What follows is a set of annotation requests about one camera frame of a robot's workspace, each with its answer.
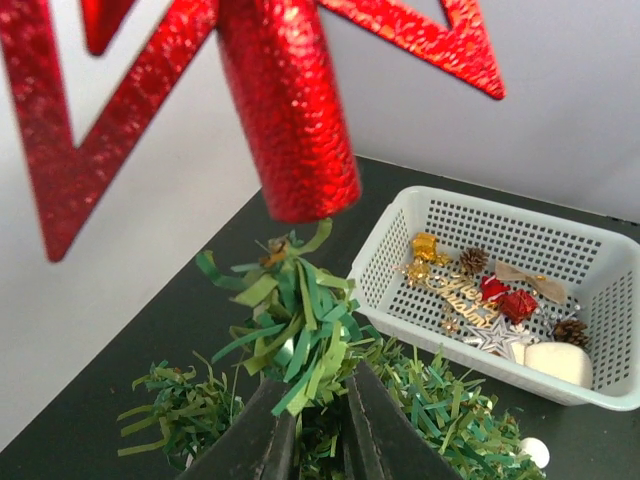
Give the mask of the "small green christmas tree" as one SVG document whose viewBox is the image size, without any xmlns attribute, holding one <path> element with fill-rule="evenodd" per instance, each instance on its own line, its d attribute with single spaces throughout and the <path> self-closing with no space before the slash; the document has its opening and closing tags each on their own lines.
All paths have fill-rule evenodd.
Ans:
<svg viewBox="0 0 640 480">
<path fill-rule="evenodd" d="M 342 479 L 338 450 L 346 435 L 338 416 L 354 392 L 360 366 L 372 369 L 419 446 L 460 479 L 541 479 L 544 471 L 520 444 L 513 416 L 496 414 L 496 398 L 479 380 L 456 375 L 441 356 L 430 362 L 406 354 L 355 317 L 352 280 L 309 262 L 309 253 L 329 237 L 333 223 L 321 220 L 314 236 L 294 233 L 271 239 L 265 256 L 223 274 L 210 251 L 196 264 L 217 287 L 231 290 L 250 316 L 231 328 L 231 342 L 205 360 L 212 368 L 233 352 L 249 375 L 285 384 L 287 392 L 268 410 L 272 419 L 291 415 L 296 455 L 304 479 Z"/>
</svg>

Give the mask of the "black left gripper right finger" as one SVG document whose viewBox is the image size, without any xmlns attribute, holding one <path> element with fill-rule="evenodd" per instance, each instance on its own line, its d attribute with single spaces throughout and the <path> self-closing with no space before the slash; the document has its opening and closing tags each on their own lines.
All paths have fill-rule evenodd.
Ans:
<svg viewBox="0 0 640 480">
<path fill-rule="evenodd" d="M 346 379 L 342 445 L 348 479 L 458 479 L 460 475 L 418 435 L 371 367 Z"/>
</svg>

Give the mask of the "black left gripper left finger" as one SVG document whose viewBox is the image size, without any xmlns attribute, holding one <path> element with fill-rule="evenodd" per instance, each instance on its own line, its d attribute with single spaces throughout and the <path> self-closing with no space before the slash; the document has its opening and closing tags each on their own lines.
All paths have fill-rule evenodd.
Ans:
<svg viewBox="0 0 640 480">
<path fill-rule="evenodd" d="M 294 465 L 296 419 L 272 409 L 290 386 L 267 379 L 230 429 L 179 475 L 182 480 L 286 480 Z"/>
</svg>

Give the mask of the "red glitter star ornament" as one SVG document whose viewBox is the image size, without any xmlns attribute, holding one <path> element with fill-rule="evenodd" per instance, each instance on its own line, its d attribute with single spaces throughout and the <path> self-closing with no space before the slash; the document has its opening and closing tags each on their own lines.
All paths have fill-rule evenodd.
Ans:
<svg viewBox="0 0 640 480">
<path fill-rule="evenodd" d="M 55 52 L 62 94 L 59 119 L 68 129 L 59 140 L 79 145 L 100 117 L 135 54 L 168 9 L 165 1 L 137 5 L 102 59 L 81 42 L 75 1 L 50 1 L 44 17 L 48 48 Z M 416 99 L 442 104 L 446 94 L 470 92 L 331 13 L 323 16 L 347 97 L 352 125 L 363 118 L 357 93 L 395 109 Z M 46 264 L 36 203 L 13 98 L 10 62 L 1 62 L 1 268 L 21 273 Z M 91 220 L 73 257 L 127 260 L 142 254 L 178 257 L 217 230 L 255 183 L 249 154 L 232 106 L 213 40 L 206 41 L 167 95 L 153 106 L 137 103 L 141 124 L 134 150 Z"/>
</svg>

